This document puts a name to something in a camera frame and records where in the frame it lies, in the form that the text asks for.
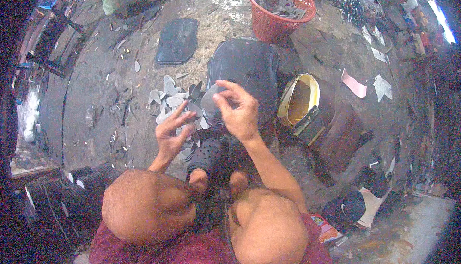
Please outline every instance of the shoe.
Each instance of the shoe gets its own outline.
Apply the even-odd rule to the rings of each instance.
[[[195,169],[203,169],[208,175],[208,184],[214,183],[217,176],[222,175],[226,169],[228,160],[228,144],[217,139],[206,139],[199,148],[197,148],[190,159],[186,169],[186,182],[189,182],[190,174]]]

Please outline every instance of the plastic basket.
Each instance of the plastic basket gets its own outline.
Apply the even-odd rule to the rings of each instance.
[[[256,0],[251,2],[251,14],[253,17],[253,31],[264,42],[277,43],[289,36],[301,24],[314,18],[316,8],[313,0],[293,0],[296,7],[307,10],[302,19],[286,19],[274,15],[261,7]]]

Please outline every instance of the yellow bucket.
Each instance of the yellow bucket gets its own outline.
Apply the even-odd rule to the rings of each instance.
[[[319,106],[319,83],[309,74],[297,76],[287,83],[277,116],[286,127],[293,127],[314,106]]]

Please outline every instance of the hand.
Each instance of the hand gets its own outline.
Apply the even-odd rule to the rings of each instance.
[[[179,106],[174,113],[165,119],[163,123],[157,126],[155,129],[155,135],[157,136],[159,152],[157,158],[162,160],[162,165],[168,166],[168,164],[176,157],[181,151],[181,147],[186,141],[186,138],[192,134],[195,130],[195,124],[187,124],[182,130],[181,134],[176,136],[176,128],[185,125],[189,120],[192,120],[196,112],[186,112],[181,115],[184,108],[187,105],[187,101]]]
[[[213,95],[214,103],[221,110],[227,130],[243,144],[258,137],[258,101],[238,84],[221,80],[216,81],[216,84],[227,89]],[[238,107],[232,109],[228,100],[233,101]]]

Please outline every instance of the pink paper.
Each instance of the pink paper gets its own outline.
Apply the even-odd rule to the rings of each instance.
[[[357,82],[356,79],[349,76],[346,72],[346,69],[343,70],[343,75],[341,76],[341,80],[343,83],[346,84],[347,87],[354,93],[357,97],[363,98],[366,95],[366,86]]]

